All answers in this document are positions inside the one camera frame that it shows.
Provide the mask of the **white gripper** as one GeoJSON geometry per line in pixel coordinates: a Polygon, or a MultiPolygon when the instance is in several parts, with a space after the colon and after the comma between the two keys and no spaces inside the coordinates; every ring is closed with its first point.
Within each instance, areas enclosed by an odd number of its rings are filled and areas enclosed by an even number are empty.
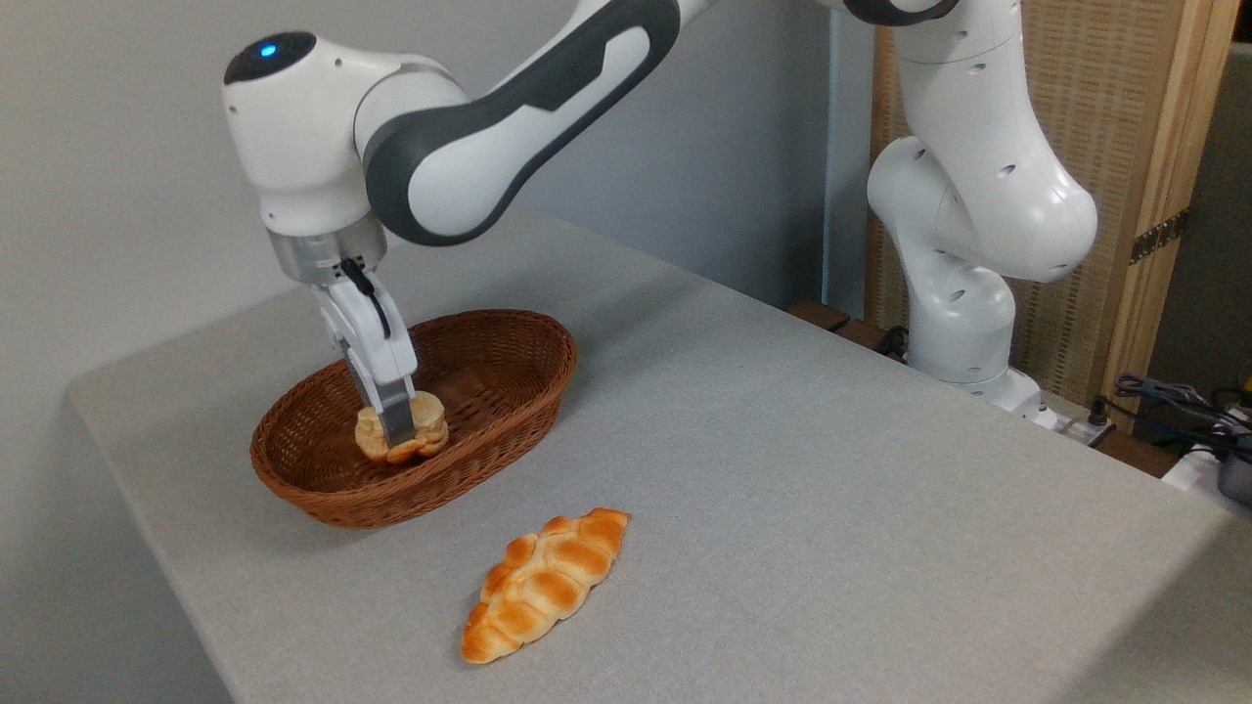
{"type": "Polygon", "coordinates": [[[332,339],[362,380],[362,452],[392,452],[419,432],[412,401],[417,361],[412,339],[381,278],[367,277],[371,293],[352,281],[314,286],[332,339]]]}

